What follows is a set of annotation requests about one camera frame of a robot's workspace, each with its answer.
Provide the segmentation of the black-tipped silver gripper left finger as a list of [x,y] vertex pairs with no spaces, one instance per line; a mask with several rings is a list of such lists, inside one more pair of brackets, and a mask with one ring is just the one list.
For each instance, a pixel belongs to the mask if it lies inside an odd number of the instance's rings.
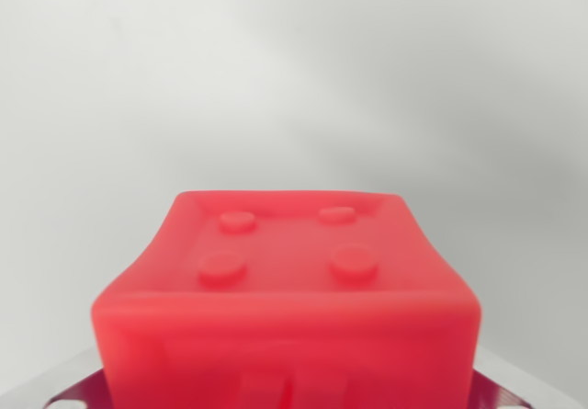
[[112,408],[102,363],[89,348],[7,392],[8,408]]

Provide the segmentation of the black-tipped silver gripper right finger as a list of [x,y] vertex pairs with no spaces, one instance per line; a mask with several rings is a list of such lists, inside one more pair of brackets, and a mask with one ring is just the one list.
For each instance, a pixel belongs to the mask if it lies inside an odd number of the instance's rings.
[[471,408],[584,408],[582,403],[478,345]]

